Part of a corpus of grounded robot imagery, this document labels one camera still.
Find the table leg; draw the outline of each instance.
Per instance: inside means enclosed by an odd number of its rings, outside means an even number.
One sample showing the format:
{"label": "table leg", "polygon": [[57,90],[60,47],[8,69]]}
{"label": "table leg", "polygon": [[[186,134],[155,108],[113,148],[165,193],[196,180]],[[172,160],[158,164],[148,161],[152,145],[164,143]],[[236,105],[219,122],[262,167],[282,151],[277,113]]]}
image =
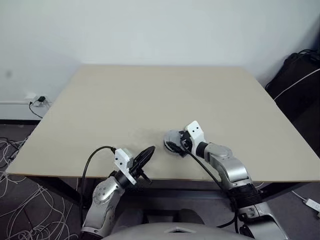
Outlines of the table leg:
{"label": "table leg", "polygon": [[260,194],[264,201],[268,201],[306,184],[308,184],[308,182],[273,182],[261,188]]}
{"label": "table leg", "polygon": [[80,194],[60,178],[50,176],[28,176],[28,178],[71,203],[80,205]]}

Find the beige tabletop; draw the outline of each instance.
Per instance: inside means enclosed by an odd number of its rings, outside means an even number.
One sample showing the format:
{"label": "beige tabletop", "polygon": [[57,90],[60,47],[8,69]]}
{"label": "beige tabletop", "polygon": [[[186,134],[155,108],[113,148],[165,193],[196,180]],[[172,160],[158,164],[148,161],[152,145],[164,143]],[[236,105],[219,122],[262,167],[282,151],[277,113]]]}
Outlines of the beige tabletop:
{"label": "beige tabletop", "polygon": [[[80,177],[98,147],[134,155],[156,147],[152,179],[210,180],[190,157],[168,153],[163,137],[197,120],[207,141],[229,147],[253,181],[319,181],[320,160],[263,87],[239,67],[84,65],[31,134],[9,174]],[[105,177],[102,150],[88,177]]]}

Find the floor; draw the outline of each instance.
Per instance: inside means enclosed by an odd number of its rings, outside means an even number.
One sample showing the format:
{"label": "floor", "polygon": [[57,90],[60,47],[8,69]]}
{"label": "floor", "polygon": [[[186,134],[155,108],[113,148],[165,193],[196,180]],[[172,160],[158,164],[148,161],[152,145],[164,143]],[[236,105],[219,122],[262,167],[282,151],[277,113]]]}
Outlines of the floor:
{"label": "floor", "polygon": [[[32,125],[4,125],[0,124],[0,137],[8,137],[14,141],[22,141],[28,136],[34,126]],[[11,180],[19,181],[21,176],[10,176]],[[76,188],[77,180],[74,178],[64,178],[73,188]],[[3,194],[6,187],[6,181],[0,183],[0,196]],[[16,209],[24,200],[27,199],[31,193],[39,189],[38,185],[28,178],[18,184],[14,182],[8,182],[6,194],[0,198],[0,239],[7,239],[7,231],[10,231],[11,224],[8,225],[11,215],[3,214]],[[314,182],[304,185],[301,188],[296,189],[296,192],[305,198],[311,198],[320,203],[320,183]],[[47,201],[51,203],[50,197],[47,193],[44,193]],[[54,208],[63,211],[65,203],[64,216],[67,215],[71,204],[68,201],[64,201],[58,195],[51,193],[54,199]],[[280,197],[274,198],[268,201],[270,208],[273,210],[278,221],[287,232],[289,237],[293,240],[320,240],[320,219],[317,217],[317,212],[313,209],[305,206],[302,201],[293,195],[291,192],[286,193]],[[214,227],[228,222],[233,217],[233,213],[229,210],[228,201],[224,199],[181,199],[181,198],[139,198],[135,197],[131,199],[131,202],[120,202],[121,206],[138,207],[148,206],[153,209],[165,209],[165,210],[179,210],[182,208],[195,210],[203,219],[206,225]],[[46,216],[50,213],[51,207],[45,202],[44,197],[39,196],[32,199],[21,210],[16,217],[12,226],[11,236],[23,230],[30,231],[32,228],[40,224]],[[52,211],[46,221],[42,223],[43,226],[57,222],[61,219],[61,214],[57,211]],[[67,220],[66,226],[63,228],[63,232],[59,239],[65,239],[71,234],[78,234],[80,231],[79,221],[79,209],[76,206],[72,206]],[[57,223],[52,223],[47,229],[52,233],[50,239],[58,239],[60,229],[63,223],[57,227]],[[225,228],[228,231],[233,231],[233,226]],[[18,236],[14,236],[11,239],[18,239]]]}

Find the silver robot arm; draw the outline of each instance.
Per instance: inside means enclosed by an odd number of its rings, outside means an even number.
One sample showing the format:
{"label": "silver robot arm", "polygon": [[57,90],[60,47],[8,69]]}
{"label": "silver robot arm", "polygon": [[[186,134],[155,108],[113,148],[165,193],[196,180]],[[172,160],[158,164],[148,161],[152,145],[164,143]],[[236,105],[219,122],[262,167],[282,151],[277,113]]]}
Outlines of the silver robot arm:
{"label": "silver robot arm", "polygon": [[125,188],[135,185],[142,176],[148,182],[142,167],[150,160],[155,147],[148,147],[136,158],[125,148],[114,153],[114,163],[119,171],[100,182],[93,191],[92,204],[81,228],[81,240],[100,240],[108,236],[115,223],[115,210]]}
{"label": "silver robot arm", "polygon": [[228,147],[207,143],[197,121],[178,133],[180,140],[177,131],[167,133],[164,145],[181,156],[187,149],[217,170],[224,192],[234,201],[238,218],[244,223],[240,227],[241,234],[259,240],[289,239],[268,204],[262,201],[246,167]]}

